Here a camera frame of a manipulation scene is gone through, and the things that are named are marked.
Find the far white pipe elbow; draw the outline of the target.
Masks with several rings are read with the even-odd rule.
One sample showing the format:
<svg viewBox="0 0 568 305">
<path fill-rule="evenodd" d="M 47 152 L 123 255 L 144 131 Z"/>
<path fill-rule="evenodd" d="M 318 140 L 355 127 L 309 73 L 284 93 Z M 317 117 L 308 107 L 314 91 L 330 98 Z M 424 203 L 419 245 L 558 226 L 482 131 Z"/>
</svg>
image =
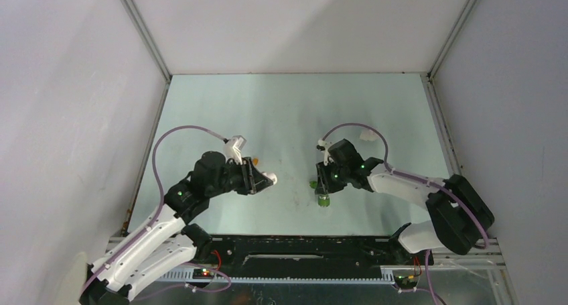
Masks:
<svg viewBox="0 0 568 305">
<path fill-rule="evenodd" d="M 362 141 L 376 141 L 377 139 L 380 139 L 380 136 L 377 135 L 373 130 L 371 129 L 363 129 L 360 132 L 360 136 L 359 139 Z"/>
</svg>

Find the green water faucet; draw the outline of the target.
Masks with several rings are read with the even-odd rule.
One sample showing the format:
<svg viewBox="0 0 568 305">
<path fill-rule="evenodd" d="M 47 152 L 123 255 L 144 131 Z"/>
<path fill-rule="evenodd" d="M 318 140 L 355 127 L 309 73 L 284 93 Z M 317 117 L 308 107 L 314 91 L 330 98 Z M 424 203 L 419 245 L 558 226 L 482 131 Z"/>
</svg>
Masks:
<svg viewBox="0 0 568 305">
<path fill-rule="evenodd" d="M 312 189 L 316 189 L 317 188 L 317 181 L 315 180 L 310 180 L 309 181 L 309 186 Z M 317 205 L 320 207 L 329 207 L 330 205 L 330 197 L 327 194 L 320 194 L 315 192 L 315 196 L 317 198 Z"/>
</svg>

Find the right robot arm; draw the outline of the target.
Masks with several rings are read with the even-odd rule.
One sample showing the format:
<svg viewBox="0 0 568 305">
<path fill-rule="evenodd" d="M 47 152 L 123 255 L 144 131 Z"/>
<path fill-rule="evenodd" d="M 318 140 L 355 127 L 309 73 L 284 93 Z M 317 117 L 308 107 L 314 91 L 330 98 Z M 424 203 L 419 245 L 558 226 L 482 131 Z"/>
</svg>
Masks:
<svg viewBox="0 0 568 305">
<path fill-rule="evenodd" d="M 316 165 L 318 196 L 327 198 L 352 186 L 400 198 L 428 212 L 429 220 L 407 223 L 390 236 L 389 253 L 397 263 L 443 247 L 465 255 L 478 247 L 478 240 L 495 222 L 493 212 L 459 174 L 443 179 L 398 171 L 382 159 L 363 159 L 347 139 L 335 143 L 321 139 L 317 149 L 324 155 Z"/>
</svg>

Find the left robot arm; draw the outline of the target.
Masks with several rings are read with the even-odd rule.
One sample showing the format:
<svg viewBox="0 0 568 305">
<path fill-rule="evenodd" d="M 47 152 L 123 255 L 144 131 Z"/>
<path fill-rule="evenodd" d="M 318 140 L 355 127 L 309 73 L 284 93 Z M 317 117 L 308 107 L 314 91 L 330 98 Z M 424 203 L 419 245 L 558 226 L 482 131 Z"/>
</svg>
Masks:
<svg viewBox="0 0 568 305">
<path fill-rule="evenodd" d="M 204 262 L 212 238 L 194 219 L 210 199 L 235 192 L 257 194 L 277 183 L 260 172 L 250 157 L 238 164 L 217 151 L 207 151 L 186 178 L 173 185 L 155 215 L 88 266 L 80 304 L 130 304 L 147 286 L 191 260 Z"/>
</svg>

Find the white pipe elbow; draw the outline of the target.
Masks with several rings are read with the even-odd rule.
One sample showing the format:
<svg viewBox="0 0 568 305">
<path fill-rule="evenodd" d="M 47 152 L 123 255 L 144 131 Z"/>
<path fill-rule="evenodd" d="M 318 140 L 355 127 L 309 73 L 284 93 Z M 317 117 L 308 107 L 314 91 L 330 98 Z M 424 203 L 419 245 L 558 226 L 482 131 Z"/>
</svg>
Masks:
<svg viewBox="0 0 568 305">
<path fill-rule="evenodd" d="M 275 185 L 277 183 L 277 176 L 272 172 L 262 172 L 261 173 L 266 179 L 271 181 L 271 185 Z"/>
</svg>

